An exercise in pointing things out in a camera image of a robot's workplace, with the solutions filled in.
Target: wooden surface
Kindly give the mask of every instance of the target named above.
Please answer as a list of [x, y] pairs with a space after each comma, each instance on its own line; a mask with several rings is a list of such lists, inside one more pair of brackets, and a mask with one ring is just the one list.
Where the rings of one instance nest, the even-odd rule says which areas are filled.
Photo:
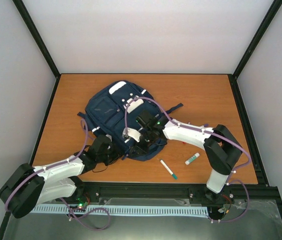
[[[117, 80], [129, 80], [145, 88], [164, 109], [178, 103], [184, 106], [171, 114], [184, 123], [211, 127], [223, 124], [232, 132], [243, 148], [247, 143], [235, 105], [227, 75], [195, 74], [63, 74], [47, 118], [34, 166], [63, 160], [82, 148], [84, 133], [80, 117], [84, 108], [98, 91]], [[185, 161], [200, 153], [194, 162]], [[178, 177], [172, 176], [161, 165], [163, 159]], [[242, 155], [238, 164], [247, 161]], [[104, 169], [99, 164], [95, 171]], [[148, 182], [148, 183], [206, 183], [211, 167], [205, 152], [193, 145], [170, 140], [164, 149], [146, 162], [118, 160], [104, 172], [87, 172], [84, 181]], [[257, 184], [252, 165], [241, 168], [234, 175], [246, 184]]]

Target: white wall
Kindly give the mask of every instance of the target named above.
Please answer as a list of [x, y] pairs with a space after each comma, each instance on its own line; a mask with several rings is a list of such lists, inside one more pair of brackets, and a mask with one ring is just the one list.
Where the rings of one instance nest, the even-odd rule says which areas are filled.
[[282, 7], [238, 82], [270, 184], [282, 196]]
[[0, 0], [0, 188], [29, 161], [54, 82], [12, 1]]
[[233, 73], [273, 0], [25, 0], [61, 73]]

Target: black metal frame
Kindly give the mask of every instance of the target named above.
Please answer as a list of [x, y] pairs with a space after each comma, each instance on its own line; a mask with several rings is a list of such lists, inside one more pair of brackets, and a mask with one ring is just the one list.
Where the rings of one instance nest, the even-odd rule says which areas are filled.
[[[46, 123], [47, 116], [49, 114], [53, 98], [60, 80], [60, 73], [53, 62], [51, 55], [49, 54], [39, 32], [37, 31], [28, 11], [25, 8], [22, 0], [13, 0], [16, 8], [18, 9], [20, 15], [22, 16], [25, 24], [27, 25], [29, 31], [31, 32], [35, 42], [40, 48], [45, 60], [51, 68], [51, 71], [56, 77], [53, 92], [43, 119], [43, 123], [33, 150], [33, 154], [30, 160], [30, 164], [33, 163], [43, 129]], [[246, 185], [250, 199], [257, 200], [275, 200], [280, 215], [282, 218], [282, 199], [277, 187], [269, 186], [269, 182], [264, 170], [264, 166], [261, 160], [261, 156], [253, 135], [252, 127], [248, 119], [248, 115], [244, 106], [244, 102], [240, 93], [240, 89], [237, 83], [237, 79], [242, 72], [244, 66], [251, 57], [253, 51], [255, 50], [257, 44], [264, 35], [266, 29], [269, 27], [271, 21], [273, 20], [275, 14], [282, 5], [282, 0], [274, 0], [270, 9], [268, 10], [265, 18], [263, 19], [260, 27], [258, 28], [256, 34], [254, 35], [250, 45], [248, 46], [246, 52], [244, 53], [240, 63], [238, 64], [235, 72], [229, 74], [229, 81], [232, 88], [235, 103], [238, 109], [238, 113], [242, 122], [244, 134], [246, 136], [247, 144], [251, 157], [253, 160], [253, 166], [258, 180], [258, 185]], [[85, 183], [92, 202], [97, 202], [99, 198], [172, 198], [172, 199], [186, 199], [188, 198], [191, 203], [196, 203], [194, 194], [197, 190], [202, 189], [204, 184], [155, 184], [155, 183], [96, 183], [96, 182], [86, 182]], [[245, 199], [246, 193], [241, 185], [230, 185], [225, 186], [224, 191], [229, 191], [234, 195], [236, 199]], [[3, 239], [5, 229], [8, 224], [10, 213], [7, 212], [4, 216], [0, 227], [0, 240]]]

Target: backpack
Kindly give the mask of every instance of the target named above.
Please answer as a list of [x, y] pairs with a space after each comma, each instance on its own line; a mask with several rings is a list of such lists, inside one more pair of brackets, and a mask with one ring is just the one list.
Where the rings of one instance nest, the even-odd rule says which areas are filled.
[[[124, 113], [127, 101], [136, 97], [148, 97], [153, 99], [152, 95], [142, 87], [126, 81], [116, 81], [109, 86], [102, 89], [94, 95], [85, 107], [85, 113], [79, 112], [77, 115], [84, 118], [88, 130], [98, 137], [100, 135], [107, 135], [112, 139], [112, 142], [121, 150], [123, 159], [126, 157], [138, 161], [146, 161], [158, 154], [167, 143], [165, 139], [158, 139], [155, 144], [149, 147], [149, 151], [145, 155], [134, 156], [131, 152], [131, 147], [136, 144], [133, 138], [125, 138], [123, 130], [125, 129]], [[153, 102], [137, 100], [137, 107], [130, 110], [128, 108], [127, 123], [129, 128], [138, 130], [141, 134], [144, 129], [136, 122], [137, 116], [143, 111], [147, 110], [151, 115], [159, 119], [163, 113], [159, 107]], [[177, 108], [183, 106], [178, 104], [168, 111], [168, 114]]]

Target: robotic arm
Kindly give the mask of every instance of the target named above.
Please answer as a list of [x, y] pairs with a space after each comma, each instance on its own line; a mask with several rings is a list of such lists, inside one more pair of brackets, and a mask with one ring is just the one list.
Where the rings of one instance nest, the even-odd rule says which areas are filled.
[[[238, 148], [227, 141], [208, 134], [216, 133], [238, 144], [233, 135], [223, 125], [218, 125], [216, 128], [204, 128], [206, 133], [204, 131], [199, 132], [193, 129], [201, 129], [201, 127], [181, 123], [175, 119], [173, 122], [177, 124], [174, 124], [165, 116], [157, 120], [147, 111], [141, 112], [137, 121], [142, 128], [146, 129], [143, 134], [132, 128], [125, 129], [123, 132], [125, 137], [136, 140], [136, 145], [131, 149], [132, 151], [139, 155], [144, 154], [151, 144], [159, 138], [186, 142], [205, 150], [212, 167], [207, 188], [216, 194], [222, 190], [242, 154]], [[36, 205], [49, 200], [62, 197], [79, 199], [84, 194], [84, 185], [77, 176], [93, 170], [98, 163], [110, 165], [123, 153], [111, 142], [109, 137], [100, 135], [94, 140], [88, 151], [83, 151], [78, 158], [72, 160], [77, 155], [78, 152], [65, 160], [50, 165], [31, 167], [25, 163], [19, 166], [0, 189], [0, 198], [4, 203], [22, 181], [29, 175], [38, 173], [28, 180], [8, 203], [8, 209], [14, 217], [21, 218]]]

